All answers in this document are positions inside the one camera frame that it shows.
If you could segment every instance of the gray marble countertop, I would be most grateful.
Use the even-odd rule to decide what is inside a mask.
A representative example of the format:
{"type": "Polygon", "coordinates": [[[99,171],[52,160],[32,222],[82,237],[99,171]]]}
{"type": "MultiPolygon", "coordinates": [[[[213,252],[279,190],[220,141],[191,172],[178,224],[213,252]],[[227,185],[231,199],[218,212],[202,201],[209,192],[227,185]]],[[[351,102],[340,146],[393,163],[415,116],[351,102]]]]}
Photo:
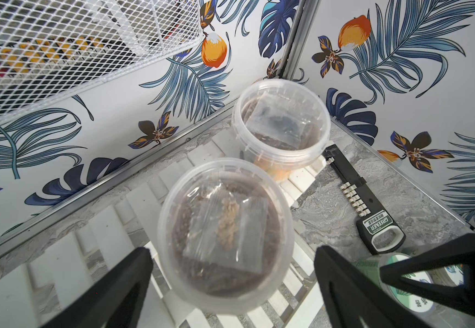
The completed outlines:
{"type": "MultiPolygon", "coordinates": [[[[96,213],[124,199],[129,191],[148,182],[170,163],[182,160],[190,150],[208,142],[221,129],[229,126],[230,118],[217,123],[12,250],[0,259],[0,278],[20,264],[31,262],[57,240],[69,232],[85,226],[96,213]]],[[[344,152],[358,173],[366,179],[374,194],[403,229],[407,236],[405,247],[443,243],[471,232],[464,223],[440,207],[384,160],[335,124],[332,124],[331,140],[344,152]]],[[[325,167],[318,174],[313,185],[298,199],[299,208],[292,208],[292,214],[294,219],[299,219],[305,224],[306,231],[302,233],[302,237],[311,247],[315,249],[321,245],[329,245],[347,260],[356,261],[369,257],[370,253],[358,237],[354,224],[357,217],[356,212],[340,191],[340,184],[340,179],[332,168],[325,167]]],[[[124,227],[134,246],[143,246],[148,242],[148,237],[136,219],[124,227]]],[[[94,281],[100,279],[107,272],[100,254],[91,254],[86,261],[94,281]]],[[[57,310],[58,301],[53,301],[53,288],[35,291],[34,294],[38,303],[41,304],[39,312],[49,313],[49,311],[57,310]]],[[[460,325],[438,325],[434,321],[432,323],[444,327],[468,326],[464,321],[460,325]]],[[[320,310],[312,326],[330,326],[324,308],[320,310]]]]}

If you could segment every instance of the wire mesh basket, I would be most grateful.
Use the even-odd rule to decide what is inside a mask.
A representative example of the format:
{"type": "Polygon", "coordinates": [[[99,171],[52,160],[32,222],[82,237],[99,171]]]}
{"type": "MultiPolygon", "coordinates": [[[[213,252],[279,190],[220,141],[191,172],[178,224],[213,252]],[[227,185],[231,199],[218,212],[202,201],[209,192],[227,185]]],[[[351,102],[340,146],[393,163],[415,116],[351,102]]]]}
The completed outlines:
{"type": "Polygon", "coordinates": [[[0,0],[0,124],[202,41],[198,0],[0,0]]]}

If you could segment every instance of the white slatted shelf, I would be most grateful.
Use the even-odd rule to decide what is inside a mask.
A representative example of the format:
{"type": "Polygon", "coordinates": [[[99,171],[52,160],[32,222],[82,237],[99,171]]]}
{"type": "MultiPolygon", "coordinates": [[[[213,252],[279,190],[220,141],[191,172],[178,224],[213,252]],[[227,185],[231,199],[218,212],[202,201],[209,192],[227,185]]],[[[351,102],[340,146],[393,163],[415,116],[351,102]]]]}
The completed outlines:
{"type": "Polygon", "coordinates": [[[134,246],[113,206],[108,206],[88,222],[108,269],[121,262],[134,246]]]}
{"type": "Polygon", "coordinates": [[[0,279],[0,328],[39,325],[30,277],[26,265],[20,265],[0,279]]]}
{"type": "Polygon", "coordinates": [[[92,285],[75,233],[69,233],[48,247],[44,255],[50,264],[60,307],[65,309],[92,285]]]}
{"type": "Polygon", "coordinates": [[[218,314],[218,319],[223,328],[243,328],[243,325],[235,315],[218,314]]]}
{"type": "Polygon", "coordinates": [[[148,184],[141,184],[139,187],[130,191],[126,197],[134,209],[134,213],[141,223],[144,232],[148,235],[148,238],[150,240],[156,240],[157,222],[159,220],[161,204],[157,198],[155,198],[148,184]]]}
{"type": "Polygon", "coordinates": [[[247,312],[247,315],[256,328],[272,328],[272,326],[274,326],[261,306],[258,306],[254,310],[247,312]]]}
{"type": "MultiPolygon", "coordinates": [[[[9,281],[13,280],[14,285],[20,285],[22,289],[19,288],[19,293],[26,295],[25,299],[28,299],[28,297],[31,297],[32,288],[40,288],[52,283],[55,285],[60,307],[64,309],[92,285],[91,276],[83,257],[84,254],[89,256],[100,250],[106,266],[111,269],[134,249],[123,227],[134,218],[137,218],[148,235],[150,241],[145,247],[150,249],[152,257],[160,270],[159,255],[152,241],[155,242],[157,238],[161,203],[169,190],[181,175],[194,165],[200,165],[219,157],[239,157],[239,155],[240,149],[232,131],[226,129],[219,132],[207,144],[190,151],[187,158],[168,165],[150,179],[148,183],[142,183],[130,191],[125,199],[97,213],[90,219],[88,225],[58,240],[48,247],[44,254],[27,266],[20,266],[6,275],[0,280],[0,286],[5,286],[6,277],[9,276],[9,281]]],[[[312,184],[315,176],[326,164],[327,161],[320,156],[308,167],[293,171],[288,180],[280,183],[282,192],[289,204],[297,204],[296,200],[312,184]]],[[[297,222],[294,223],[295,229],[299,233],[305,229],[303,223],[300,223],[300,225],[297,222]]],[[[296,310],[293,310],[279,290],[276,290],[267,301],[275,313],[284,321],[284,327],[308,327],[323,305],[317,283],[306,295],[301,296],[306,291],[302,284],[302,275],[313,277],[313,259],[314,252],[296,233],[293,261],[297,267],[291,264],[283,284],[294,297],[300,295],[302,301],[298,304],[296,310]]],[[[21,310],[24,320],[27,318],[35,321],[35,324],[28,326],[38,326],[41,322],[45,323],[57,315],[57,312],[52,312],[40,317],[35,307],[33,307],[34,310],[28,310],[27,307],[31,307],[31,304],[33,304],[32,300],[31,302],[24,302],[22,305],[25,306],[25,309],[21,310]]],[[[247,316],[254,328],[271,328],[274,326],[271,318],[262,307],[249,311],[247,316]]],[[[243,328],[239,319],[234,315],[218,314],[217,318],[223,328],[243,328]]],[[[10,325],[10,321],[5,320],[5,318],[0,318],[0,328],[16,326],[10,325]]],[[[169,288],[161,292],[152,276],[138,327],[172,328],[178,327],[185,320],[191,328],[210,327],[205,314],[201,310],[179,299],[175,292],[169,288]]]]}
{"type": "Polygon", "coordinates": [[[172,186],[181,178],[184,170],[179,166],[177,162],[169,164],[165,169],[159,172],[159,178],[163,180],[164,185],[170,190],[172,186]]]}

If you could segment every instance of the tropical print wallpaper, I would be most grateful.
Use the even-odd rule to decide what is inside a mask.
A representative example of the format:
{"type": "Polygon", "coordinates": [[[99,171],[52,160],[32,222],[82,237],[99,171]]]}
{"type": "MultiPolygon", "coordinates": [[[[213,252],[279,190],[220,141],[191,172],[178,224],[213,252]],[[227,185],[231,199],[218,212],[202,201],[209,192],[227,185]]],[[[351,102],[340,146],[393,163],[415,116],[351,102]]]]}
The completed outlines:
{"type": "Polygon", "coordinates": [[[0,236],[275,77],[298,3],[201,2],[198,46],[0,126],[0,236]]]}
{"type": "Polygon", "coordinates": [[[321,2],[298,68],[335,120],[475,227],[474,0],[321,2]]]}

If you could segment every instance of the plastic container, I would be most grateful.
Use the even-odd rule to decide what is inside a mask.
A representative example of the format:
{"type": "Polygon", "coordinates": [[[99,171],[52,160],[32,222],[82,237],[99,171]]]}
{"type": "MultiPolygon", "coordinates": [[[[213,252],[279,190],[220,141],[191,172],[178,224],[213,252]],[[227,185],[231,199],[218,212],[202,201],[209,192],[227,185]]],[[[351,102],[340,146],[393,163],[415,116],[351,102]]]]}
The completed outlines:
{"type": "MultiPolygon", "coordinates": [[[[402,253],[388,253],[383,255],[374,255],[365,260],[360,260],[354,263],[354,266],[372,280],[381,290],[391,296],[400,305],[405,307],[412,313],[417,314],[420,317],[428,317],[435,309],[435,304],[431,300],[426,298],[399,290],[393,286],[389,286],[381,281],[380,267],[386,266],[391,263],[402,261],[410,258],[411,256],[402,253]]],[[[433,283],[429,274],[425,271],[410,273],[406,275],[407,278],[433,283]]]]}
{"type": "Polygon", "coordinates": [[[256,82],[241,93],[232,112],[232,126],[244,159],[280,181],[323,153],[331,117],[309,89],[270,79],[256,82]]]}
{"type": "Polygon", "coordinates": [[[180,298],[207,312],[243,314],[282,284],[294,247],[292,216],[263,170],[218,159],[190,169],[172,187],[157,247],[180,298]]]}

